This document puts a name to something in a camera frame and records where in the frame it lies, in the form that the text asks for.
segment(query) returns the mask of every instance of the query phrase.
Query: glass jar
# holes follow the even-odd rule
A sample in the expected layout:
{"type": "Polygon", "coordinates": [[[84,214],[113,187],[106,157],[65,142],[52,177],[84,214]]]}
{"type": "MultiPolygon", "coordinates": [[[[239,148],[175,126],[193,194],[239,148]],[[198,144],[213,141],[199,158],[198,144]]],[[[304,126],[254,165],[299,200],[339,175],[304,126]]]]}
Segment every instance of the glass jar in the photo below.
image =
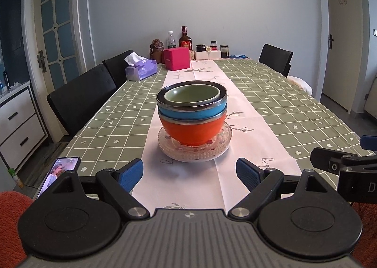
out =
{"type": "Polygon", "coordinates": [[[205,44],[197,44],[197,52],[205,52],[205,44]]]}
{"type": "Polygon", "coordinates": [[[211,41],[211,51],[217,51],[216,41],[211,41]]]}
{"type": "Polygon", "coordinates": [[[220,45],[221,58],[229,58],[229,46],[227,44],[220,45]]]}

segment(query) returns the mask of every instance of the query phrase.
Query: orange cloth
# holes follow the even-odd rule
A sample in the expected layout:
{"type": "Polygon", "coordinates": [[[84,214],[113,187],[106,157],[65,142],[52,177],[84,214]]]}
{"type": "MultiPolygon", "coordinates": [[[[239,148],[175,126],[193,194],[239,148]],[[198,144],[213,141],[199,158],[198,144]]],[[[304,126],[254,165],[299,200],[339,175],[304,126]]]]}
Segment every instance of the orange cloth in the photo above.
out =
{"type": "Polygon", "coordinates": [[[18,236],[20,216],[33,200],[16,191],[0,193],[0,267],[14,268],[26,258],[18,236]]]}
{"type": "Polygon", "coordinates": [[[363,232],[352,256],[366,268],[377,268],[377,204],[353,203],[363,232]]]}

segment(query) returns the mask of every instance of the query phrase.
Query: blue gripper pad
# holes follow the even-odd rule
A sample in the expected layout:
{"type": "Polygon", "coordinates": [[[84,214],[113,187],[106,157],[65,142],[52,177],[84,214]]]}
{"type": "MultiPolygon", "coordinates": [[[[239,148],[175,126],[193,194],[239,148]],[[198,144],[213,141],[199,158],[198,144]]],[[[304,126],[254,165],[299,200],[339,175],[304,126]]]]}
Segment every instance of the blue gripper pad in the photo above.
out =
{"type": "Polygon", "coordinates": [[[247,159],[240,158],[236,162],[236,173],[246,188],[252,191],[261,183],[261,173],[263,173],[263,170],[247,159]]]}
{"type": "Polygon", "coordinates": [[[134,159],[129,162],[117,171],[119,173],[119,185],[129,193],[143,177],[143,170],[144,166],[141,159],[134,159]]]}
{"type": "Polygon", "coordinates": [[[362,136],[360,138],[360,146],[364,150],[377,151],[377,136],[362,136]]]}

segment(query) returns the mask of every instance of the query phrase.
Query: glass plate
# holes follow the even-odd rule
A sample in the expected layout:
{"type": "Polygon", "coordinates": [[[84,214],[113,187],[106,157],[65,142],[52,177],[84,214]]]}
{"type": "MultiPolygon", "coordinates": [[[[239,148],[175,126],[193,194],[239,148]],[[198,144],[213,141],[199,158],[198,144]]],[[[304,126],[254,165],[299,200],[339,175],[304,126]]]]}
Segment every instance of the glass plate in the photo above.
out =
{"type": "Polygon", "coordinates": [[[190,147],[171,138],[162,127],[158,132],[158,145],[163,153],[180,162],[206,162],[222,155],[229,148],[231,138],[232,129],[224,122],[220,132],[207,143],[190,147]]]}

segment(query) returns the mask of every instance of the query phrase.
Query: drawer handle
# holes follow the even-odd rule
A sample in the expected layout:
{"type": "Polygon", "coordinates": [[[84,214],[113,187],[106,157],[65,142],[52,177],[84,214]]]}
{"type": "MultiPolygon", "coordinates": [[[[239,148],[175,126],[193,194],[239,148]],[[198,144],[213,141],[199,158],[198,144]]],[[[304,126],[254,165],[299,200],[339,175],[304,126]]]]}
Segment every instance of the drawer handle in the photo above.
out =
{"type": "Polygon", "coordinates": [[[20,143],[20,146],[23,146],[25,142],[27,142],[28,140],[29,140],[29,137],[26,137],[24,140],[22,140],[22,142],[20,143]]]}
{"type": "Polygon", "coordinates": [[[13,115],[11,115],[9,118],[8,118],[8,120],[12,120],[15,116],[17,116],[18,115],[18,112],[15,112],[13,115]]]}

